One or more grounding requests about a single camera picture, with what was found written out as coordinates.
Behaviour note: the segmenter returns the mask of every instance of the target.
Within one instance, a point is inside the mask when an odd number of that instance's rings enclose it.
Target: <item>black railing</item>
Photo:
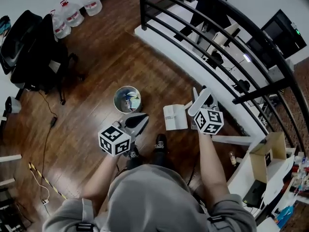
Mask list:
[[[280,80],[278,82],[273,82],[270,76],[268,75],[266,68],[263,66],[262,62],[252,53],[250,48],[246,45],[246,43],[241,42],[232,35],[230,35],[223,26],[219,25],[219,23],[215,22],[214,19],[211,17],[211,15],[201,12],[201,10],[195,9],[191,7],[190,5],[186,4],[182,0],[169,0],[173,4],[179,5],[183,7],[184,9],[190,11],[193,13],[193,16],[197,16],[200,21],[207,22],[208,25],[211,25],[212,28],[214,28],[217,32],[221,32],[229,42],[234,44],[241,52],[246,54],[252,61],[252,63],[255,65],[255,67],[259,70],[259,72],[263,75],[265,80],[269,83],[266,87],[260,87],[257,82],[255,81],[254,77],[248,74],[248,72],[225,50],[223,49],[219,44],[217,44],[213,39],[208,38],[204,32],[197,29],[197,24],[191,24],[184,19],[182,19],[180,16],[172,13],[166,8],[162,8],[158,6],[158,4],[155,4],[151,2],[150,0],[140,0],[140,16],[141,16],[141,27],[143,30],[146,30],[147,28],[153,30],[160,36],[164,37],[166,40],[174,44],[176,47],[180,48],[183,52],[185,52],[189,57],[194,59],[197,63],[199,63],[205,70],[209,72],[221,85],[223,85],[228,92],[235,98],[233,100],[233,103],[235,104],[241,104],[245,110],[251,115],[251,117],[256,121],[258,126],[261,128],[261,130],[266,135],[268,131],[265,129],[261,121],[252,113],[250,108],[247,105],[247,101],[251,101],[253,105],[256,107],[256,109],[260,112],[262,118],[264,118],[265,122],[267,123],[269,129],[271,131],[274,131],[275,127],[271,123],[271,119],[267,114],[265,114],[264,110],[259,106],[259,104],[254,100],[258,97],[263,98],[265,101],[265,104],[268,106],[270,112],[274,115],[276,120],[278,121],[282,131],[285,133],[286,139],[291,147],[295,147],[295,144],[288,133],[288,130],[286,129],[286,126],[284,125],[280,115],[276,111],[273,103],[269,99],[269,94],[276,94],[278,96],[278,99],[280,100],[281,104],[283,105],[292,125],[295,130],[295,133],[298,138],[297,146],[300,146],[300,150],[305,151],[305,147],[303,144],[303,139],[299,133],[299,129],[297,127],[297,124],[295,122],[295,119],[293,117],[293,114],[291,112],[291,109],[289,108],[286,100],[282,96],[282,94],[279,92],[280,89],[290,87],[292,92],[295,95],[295,98],[299,104],[299,107],[302,111],[304,121],[306,123],[307,129],[309,131],[309,109],[307,102],[302,94],[302,91],[300,90],[294,76],[293,72],[287,65],[285,59],[283,58],[282,54],[277,50],[274,43],[258,28],[257,25],[255,25],[249,18],[247,18],[242,12],[240,12],[238,9],[233,7],[231,4],[229,4],[225,0],[204,0],[207,1],[208,4],[210,4],[212,7],[220,8],[220,11],[224,11],[225,16],[229,16],[232,18],[235,22],[237,22],[244,30],[246,30],[251,36],[267,51],[267,53],[273,57],[273,60],[275,64],[278,66],[279,70],[284,76],[284,81]],[[256,91],[253,91],[249,93],[246,89],[246,87],[243,85],[242,82],[236,79],[236,77],[225,68],[221,62],[215,58],[213,55],[208,53],[205,49],[203,49],[200,45],[198,45],[196,42],[193,42],[191,39],[187,37],[183,32],[178,31],[171,25],[167,24],[166,22],[160,20],[153,14],[149,13],[150,9],[155,9],[158,12],[164,13],[171,18],[177,20],[178,22],[182,23],[186,28],[189,29],[190,32],[196,33],[199,37],[207,41],[210,45],[214,46],[216,51],[220,52],[223,56],[225,56],[234,66],[237,68],[244,76],[247,78],[247,80],[252,84],[252,86],[256,89]],[[164,26],[168,30],[175,33],[175,37],[171,37],[170,35],[165,34],[164,32],[158,30],[156,27],[149,24],[149,20],[153,20],[157,22],[158,24]],[[187,43],[189,43],[193,48],[197,51],[199,51],[205,58],[207,58],[208,64],[205,63],[205,61],[202,58],[197,57],[195,54],[192,53],[192,51],[188,50],[186,47],[183,46],[183,44],[180,42],[181,40],[185,40]],[[241,93],[244,93],[243,96],[239,96],[239,94],[232,88],[231,85],[227,84],[221,77],[219,77],[214,71],[211,70],[211,67],[218,67],[223,73],[227,75],[229,79],[241,90]]]

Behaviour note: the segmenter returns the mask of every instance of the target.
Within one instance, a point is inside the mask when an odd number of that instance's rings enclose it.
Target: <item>wastebasket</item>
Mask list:
[[[132,86],[121,87],[114,95],[114,105],[123,114],[140,112],[141,97],[139,91]]]
[[[5,102],[5,110],[9,114],[18,114],[21,110],[21,104],[14,97],[8,97]]]

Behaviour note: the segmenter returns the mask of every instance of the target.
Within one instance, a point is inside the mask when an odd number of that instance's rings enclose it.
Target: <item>yellow black striped tape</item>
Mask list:
[[[56,193],[58,193],[58,194],[59,194],[60,196],[62,196],[64,199],[67,199],[66,196],[64,196],[62,193],[58,192],[58,190],[57,190],[52,184],[50,184],[50,182],[40,173],[39,170],[36,169],[36,167],[35,167],[31,162],[29,162],[29,169],[30,169],[30,171],[32,171],[32,169],[34,169],[34,170],[38,173],[38,175],[39,175],[43,180],[45,180],[45,182],[46,182],[47,184],[49,184],[49,185],[54,189],[54,191],[55,191]]]

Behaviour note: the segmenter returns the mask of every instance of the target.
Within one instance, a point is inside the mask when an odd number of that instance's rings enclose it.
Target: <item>black sneaker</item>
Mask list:
[[[140,157],[140,154],[137,148],[134,147],[132,150],[129,151],[128,156],[130,157],[130,159],[132,159],[132,158]]]
[[[156,152],[164,152],[167,153],[168,151],[168,144],[167,144],[167,139],[166,139],[166,135],[164,134],[159,134],[156,137],[156,141],[155,141],[155,151]]]

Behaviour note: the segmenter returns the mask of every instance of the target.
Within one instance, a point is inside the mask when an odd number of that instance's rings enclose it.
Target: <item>monitor screen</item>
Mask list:
[[[298,30],[292,27],[292,22],[282,10],[279,10],[261,30],[272,39],[284,58],[290,57],[306,46]],[[275,65],[272,57],[254,38],[251,38],[247,45],[268,69]]]

